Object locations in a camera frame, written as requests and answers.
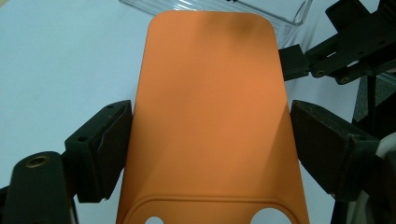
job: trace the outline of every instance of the metal bolt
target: metal bolt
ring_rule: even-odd
[[[26,162],[25,166],[27,168],[36,168],[36,167],[44,165],[49,160],[50,160],[50,157],[48,157],[48,156],[36,156],[36,157],[30,159],[28,162]]]
[[[316,72],[317,77],[323,77],[326,72],[324,70],[319,70]]]
[[[343,77],[343,78],[341,78],[341,83],[342,83],[342,84],[346,84],[346,83],[349,82],[349,80],[350,80],[349,77]]]

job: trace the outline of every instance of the transparent tray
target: transparent tray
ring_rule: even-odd
[[[312,0],[120,0],[122,3],[157,15],[167,10],[237,11],[259,14],[272,23],[279,48],[284,48],[304,23]]]
[[[396,88],[396,73],[387,72],[379,75],[378,77],[383,81],[386,81],[393,88]]]

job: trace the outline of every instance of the orange cover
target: orange cover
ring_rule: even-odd
[[[271,24],[165,12],[148,29],[117,223],[308,223]]]

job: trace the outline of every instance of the cutout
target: cutout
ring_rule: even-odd
[[[149,217],[145,224],[163,224],[163,220],[159,217]]]
[[[291,224],[290,219],[275,208],[264,208],[254,215],[250,224]]]

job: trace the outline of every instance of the white surface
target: white surface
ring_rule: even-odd
[[[264,208],[254,215],[250,224],[291,224],[290,219],[275,208]]]
[[[335,34],[324,14],[333,2],[314,1],[291,42],[307,50]],[[375,8],[376,1],[366,2]],[[0,7],[0,188],[19,160],[62,153],[64,140],[103,106],[134,102],[150,19],[115,0],[10,0]],[[351,120],[357,81],[338,86],[305,77],[286,86],[290,102]],[[302,173],[311,223],[330,223],[332,198]],[[114,223],[119,197],[120,183],[109,201],[78,204],[80,223]]]
[[[145,224],[163,224],[163,220],[158,217],[150,217]]]

